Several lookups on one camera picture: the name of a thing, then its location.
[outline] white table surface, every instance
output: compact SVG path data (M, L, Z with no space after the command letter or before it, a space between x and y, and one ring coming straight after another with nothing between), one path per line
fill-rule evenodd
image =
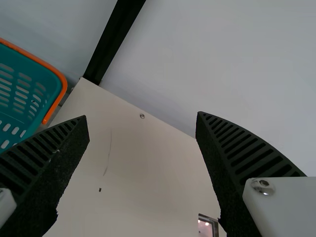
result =
M194 138L85 79L50 126L81 115L90 143L45 237L195 237L199 213L220 217Z

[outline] black vertical post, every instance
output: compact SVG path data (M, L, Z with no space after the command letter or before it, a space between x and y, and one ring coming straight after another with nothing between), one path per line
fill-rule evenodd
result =
M83 75L100 84L129 29L146 0L118 0Z

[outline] metal bolt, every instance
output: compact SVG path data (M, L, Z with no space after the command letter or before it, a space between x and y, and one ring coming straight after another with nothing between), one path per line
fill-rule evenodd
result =
M274 185L264 178L256 178L251 181L251 187L260 194L271 196L275 193Z
M269 182L268 181L266 181L266 180L263 180L263 179L261 179L261 180L259 180L259 183L262 185L262 186L269 186Z

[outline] orange basket rim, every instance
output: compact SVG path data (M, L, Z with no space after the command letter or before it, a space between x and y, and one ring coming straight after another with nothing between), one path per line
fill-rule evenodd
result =
M46 115L44 116L44 118L42 120L42 124L47 124L50 117L52 116L52 114L54 113L58 104L60 103L60 101L62 100L62 98L64 97L64 95L66 93L67 86L68 86L66 77L60 71L58 71L56 68L54 68L52 65L50 65L49 63L46 63L45 61L41 60L40 58L29 53L28 51L25 51L24 49L4 40L3 38L0 38L0 43L8 46L9 48L11 48L11 49L23 54L24 56L32 59L33 61L41 64L43 67L52 71L60 79L60 81L62 83L61 91L60 91L59 95L57 96L57 98L55 99L54 103L50 106L49 110L47 111Z

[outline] light gray wall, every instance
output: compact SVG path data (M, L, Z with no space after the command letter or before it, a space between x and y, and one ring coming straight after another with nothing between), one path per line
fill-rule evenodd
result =
M75 84L117 0L3 0L0 37L47 61Z
M312 0L147 0L101 86L191 136L200 110L231 120L316 175L315 29Z

